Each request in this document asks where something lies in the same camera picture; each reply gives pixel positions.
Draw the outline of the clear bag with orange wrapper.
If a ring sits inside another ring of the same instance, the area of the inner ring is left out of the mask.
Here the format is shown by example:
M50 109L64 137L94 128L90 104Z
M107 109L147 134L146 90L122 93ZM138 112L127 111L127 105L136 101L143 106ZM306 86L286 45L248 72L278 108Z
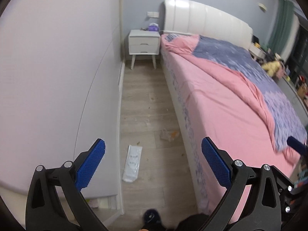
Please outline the clear bag with orange wrapper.
M180 132L177 130L163 129L160 133L160 139L168 142L173 142L179 135Z

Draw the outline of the white labelled plastic pouch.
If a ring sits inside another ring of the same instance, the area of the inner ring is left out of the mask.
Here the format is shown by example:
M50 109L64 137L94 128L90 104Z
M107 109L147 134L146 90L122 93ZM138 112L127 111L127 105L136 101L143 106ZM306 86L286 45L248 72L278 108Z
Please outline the white labelled plastic pouch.
M138 178L142 146L129 145L122 180L133 183Z

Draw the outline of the pink sheeted bed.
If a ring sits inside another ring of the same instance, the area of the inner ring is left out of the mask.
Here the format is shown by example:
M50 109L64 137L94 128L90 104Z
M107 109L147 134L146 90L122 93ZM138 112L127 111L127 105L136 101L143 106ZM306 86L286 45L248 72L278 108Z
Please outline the pink sheeted bed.
M177 54L163 49L166 77L189 156L198 210L211 214L225 193L207 163L201 143L209 137L247 166L273 165L291 176L295 165L275 153L261 118L234 92Z

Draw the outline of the black slipper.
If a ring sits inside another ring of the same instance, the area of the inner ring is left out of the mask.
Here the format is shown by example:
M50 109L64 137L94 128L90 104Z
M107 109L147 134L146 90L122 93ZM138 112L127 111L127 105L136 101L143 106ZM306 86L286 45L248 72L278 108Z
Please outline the black slipper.
M149 209L143 215L144 224L159 224L161 217L156 209Z

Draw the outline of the yellow plush toy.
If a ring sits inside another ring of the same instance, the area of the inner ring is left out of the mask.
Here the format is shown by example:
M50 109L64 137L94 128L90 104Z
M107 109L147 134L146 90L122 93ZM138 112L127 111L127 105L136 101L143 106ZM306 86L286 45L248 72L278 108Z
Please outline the yellow plush toy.
M277 60L272 62L267 62L261 65L261 68L269 75L273 77L281 68L281 63Z

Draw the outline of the green curtain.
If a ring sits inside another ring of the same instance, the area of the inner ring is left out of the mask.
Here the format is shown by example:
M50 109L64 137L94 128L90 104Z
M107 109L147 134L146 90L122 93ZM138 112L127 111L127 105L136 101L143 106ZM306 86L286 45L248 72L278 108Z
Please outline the green curtain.
M287 43L293 23L294 4L290 0L279 0L274 28L267 46L273 53L281 54Z

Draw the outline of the white bedside table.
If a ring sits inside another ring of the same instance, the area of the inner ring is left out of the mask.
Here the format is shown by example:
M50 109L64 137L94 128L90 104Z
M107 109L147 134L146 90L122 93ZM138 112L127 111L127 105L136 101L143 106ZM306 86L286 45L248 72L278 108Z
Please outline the white bedside table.
M160 51L160 34L157 31L131 30L128 35L128 51L131 55L131 70L134 69L137 55L149 55L154 69L157 68L156 56Z

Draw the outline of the purple tissue box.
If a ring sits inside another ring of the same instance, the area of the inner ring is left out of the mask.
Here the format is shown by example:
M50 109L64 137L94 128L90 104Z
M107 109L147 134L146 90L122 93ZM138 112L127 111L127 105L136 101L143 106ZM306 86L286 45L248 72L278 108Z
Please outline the purple tissue box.
M154 31L154 32L159 32L160 31L160 27L157 23L150 23L148 26L148 31Z

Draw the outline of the white padded headboard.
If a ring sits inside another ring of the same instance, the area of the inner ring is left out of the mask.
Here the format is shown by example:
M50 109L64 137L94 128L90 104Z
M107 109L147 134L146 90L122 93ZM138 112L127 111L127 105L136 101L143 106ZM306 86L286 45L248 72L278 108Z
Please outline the white padded headboard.
M164 32L203 35L249 49L253 29L241 19L190 0L165 0Z

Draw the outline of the white wall socket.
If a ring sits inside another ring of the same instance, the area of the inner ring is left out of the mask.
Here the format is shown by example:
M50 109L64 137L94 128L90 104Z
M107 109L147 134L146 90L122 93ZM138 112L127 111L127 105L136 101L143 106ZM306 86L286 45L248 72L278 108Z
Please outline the white wall socket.
M159 18L159 12L147 12L148 18Z

